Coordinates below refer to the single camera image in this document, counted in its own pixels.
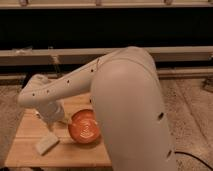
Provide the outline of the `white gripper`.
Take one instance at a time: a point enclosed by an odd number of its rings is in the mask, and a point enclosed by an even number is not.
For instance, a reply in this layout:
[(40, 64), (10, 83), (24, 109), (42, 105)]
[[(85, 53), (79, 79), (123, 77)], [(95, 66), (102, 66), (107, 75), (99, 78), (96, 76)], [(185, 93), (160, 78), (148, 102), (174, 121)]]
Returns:
[(49, 131), (53, 130), (55, 122), (61, 121), (64, 116), (64, 109), (60, 101), (51, 101), (37, 107), (41, 119), (46, 123)]

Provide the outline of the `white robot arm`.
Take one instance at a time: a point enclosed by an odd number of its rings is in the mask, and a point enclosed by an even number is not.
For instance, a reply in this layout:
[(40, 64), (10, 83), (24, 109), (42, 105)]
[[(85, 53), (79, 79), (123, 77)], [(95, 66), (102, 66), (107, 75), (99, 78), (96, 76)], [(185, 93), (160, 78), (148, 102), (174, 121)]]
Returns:
[(152, 56), (127, 47), (49, 81), (33, 76), (18, 103), (46, 122), (61, 117), (60, 99), (88, 92), (113, 171), (177, 171), (161, 85)]

